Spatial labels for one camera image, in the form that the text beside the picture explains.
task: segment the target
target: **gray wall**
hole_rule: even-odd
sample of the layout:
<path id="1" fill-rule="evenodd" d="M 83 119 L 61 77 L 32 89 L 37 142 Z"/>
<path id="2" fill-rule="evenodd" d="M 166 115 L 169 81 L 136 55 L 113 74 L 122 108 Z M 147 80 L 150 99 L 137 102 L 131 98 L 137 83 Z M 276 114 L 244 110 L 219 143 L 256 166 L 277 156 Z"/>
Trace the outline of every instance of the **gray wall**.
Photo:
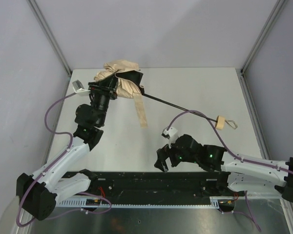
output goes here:
<path id="1" fill-rule="evenodd" d="M 71 68 L 241 68 L 276 0 L 37 0 Z"/>
<path id="2" fill-rule="evenodd" d="M 293 157 L 293 0 L 246 73 L 271 157 Z"/>
<path id="3" fill-rule="evenodd" d="M 26 1 L 0 0 L 0 216 L 15 196 L 17 177 L 42 164 L 50 139 L 43 115 L 65 81 Z"/>

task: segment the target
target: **crumpled fabric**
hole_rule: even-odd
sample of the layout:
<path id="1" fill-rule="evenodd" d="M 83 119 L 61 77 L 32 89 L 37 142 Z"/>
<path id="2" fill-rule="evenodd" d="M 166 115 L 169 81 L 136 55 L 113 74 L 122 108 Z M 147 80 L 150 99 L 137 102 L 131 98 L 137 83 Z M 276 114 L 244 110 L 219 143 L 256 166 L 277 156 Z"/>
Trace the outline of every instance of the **crumpled fabric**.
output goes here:
<path id="1" fill-rule="evenodd" d="M 116 90 L 117 96 L 134 99 L 140 126 L 142 128 L 147 128 L 147 117 L 139 87 L 132 81 L 117 76 L 118 73 L 139 70 L 139 65 L 127 60 L 115 60 L 112 62 L 106 62 L 104 68 L 104 71 L 100 71 L 96 74 L 94 80 L 100 81 L 115 73 L 115 77 L 119 79 L 118 88 Z"/>
<path id="2" fill-rule="evenodd" d="M 139 70 L 139 65 L 137 63 L 127 60 L 115 60 L 112 62 L 106 62 L 104 68 L 105 71 L 100 71 L 96 74 L 94 77 L 95 81 L 100 81 L 115 73 L 115 76 L 119 79 L 118 88 L 116 90 L 117 96 L 133 98 L 134 94 L 141 94 L 140 89 L 133 82 L 117 76 L 117 73 Z"/>

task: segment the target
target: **white cable tray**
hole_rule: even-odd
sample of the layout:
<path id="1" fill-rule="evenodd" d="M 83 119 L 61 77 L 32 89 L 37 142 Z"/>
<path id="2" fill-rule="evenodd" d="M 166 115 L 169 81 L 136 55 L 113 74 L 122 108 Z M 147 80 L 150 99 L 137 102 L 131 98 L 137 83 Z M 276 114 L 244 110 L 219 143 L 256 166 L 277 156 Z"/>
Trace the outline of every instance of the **white cable tray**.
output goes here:
<path id="1" fill-rule="evenodd" d="M 67 200 L 60 202 L 57 207 L 82 207 L 82 208 L 107 208 L 108 204 L 100 205 L 86 205 L 87 199 L 92 199 L 90 197 L 71 197 Z M 182 208 L 182 209 L 219 209 L 218 200 L 211 198 L 210 205 L 125 205 L 125 204 L 112 204 L 112 208 Z"/>

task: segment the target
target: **red wire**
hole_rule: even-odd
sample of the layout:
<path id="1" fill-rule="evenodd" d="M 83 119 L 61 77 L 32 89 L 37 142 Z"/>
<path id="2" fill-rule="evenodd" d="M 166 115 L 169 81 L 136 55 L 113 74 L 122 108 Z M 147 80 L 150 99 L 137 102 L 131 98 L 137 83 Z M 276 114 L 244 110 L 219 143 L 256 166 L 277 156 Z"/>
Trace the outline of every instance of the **red wire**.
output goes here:
<path id="1" fill-rule="evenodd" d="M 239 198 L 239 194 L 238 193 L 234 193 L 234 201 L 236 201 L 238 198 Z"/>
<path id="2" fill-rule="evenodd" d="M 99 187 L 100 191 L 101 191 L 101 196 L 103 195 L 103 197 L 105 197 L 105 193 L 102 187 Z"/>

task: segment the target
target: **metal rod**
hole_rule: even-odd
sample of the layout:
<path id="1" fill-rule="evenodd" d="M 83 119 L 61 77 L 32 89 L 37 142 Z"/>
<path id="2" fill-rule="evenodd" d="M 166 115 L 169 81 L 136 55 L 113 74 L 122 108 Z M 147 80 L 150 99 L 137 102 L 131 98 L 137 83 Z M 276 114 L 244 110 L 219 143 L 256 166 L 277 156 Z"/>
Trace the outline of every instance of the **metal rod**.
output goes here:
<path id="1" fill-rule="evenodd" d="M 51 29 L 50 29 L 47 21 L 45 20 L 39 6 L 37 5 L 35 0 L 26 0 L 26 1 L 28 3 L 29 7 L 31 8 L 31 10 L 33 11 L 33 13 L 37 19 L 37 22 L 41 26 L 41 29 L 43 30 L 45 36 L 47 37 L 52 49 L 54 50 L 56 56 L 60 60 L 60 63 L 62 64 L 63 68 L 65 69 L 67 75 L 69 77 L 71 77 L 72 71 L 70 70 L 69 65 L 68 65 L 57 41 L 55 40 L 55 37 L 52 34 Z"/>
<path id="2" fill-rule="evenodd" d="M 151 96 L 151 95 L 149 95 L 149 94 L 142 94 L 142 96 L 145 96 L 145 97 L 147 97 L 147 98 L 153 99 L 153 100 L 155 100 L 155 101 L 159 101 L 159 102 L 164 103 L 164 104 L 166 104 L 166 105 L 168 105 L 168 106 L 172 106 L 172 107 L 175 107 L 175 108 L 180 109 L 180 110 L 183 110 L 183 111 L 188 111 L 188 109 L 186 109 L 186 108 L 183 108 L 183 107 L 181 107 L 181 106 L 177 106 L 177 105 L 172 104 L 172 103 L 170 103 L 170 102 L 168 102 L 168 101 L 161 100 L 161 99 L 159 99 L 159 98 L 157 98 L 157 97 L 153 97 L 153 96 Z M 202 118 L 208 119 L 208 120 L 210 120 L 210 121 L 217 122 L 216 120 L 214 120 L 214 119 L 212 119 L 212 118 L 205 117 L 205 116 L 200 115 L 200 114 L 198 114 L 198 113 L 196 113 L 196 112 L 190 112 L 190 113 L 191 113 L 191 114 L 194 114 L 194 115 L 196 115 L 196 116 L 199 116 L 199 117 L 202 117 Z"/>
<path id="3" fill-rule="evenodd" d="M 256 56 L 257 52 L 265 42 L 268 34 L 272 30 L 275 22 L 277 21 L 278 17 L 280 16 L 282 10 L 284 9 L 286 3 L 288 3 L 289 0 L 278 0 L 277 3 L 275 4 L 272 12 L 270 13 L 264 27 L 262 28 L 262 31 L 260 32 L 251 52 L 249 53 L 246 61 L 244 62 L 242 66 L 242 74 L 244 75 L 248 67 L 250 66 L 250 63 Z"/>

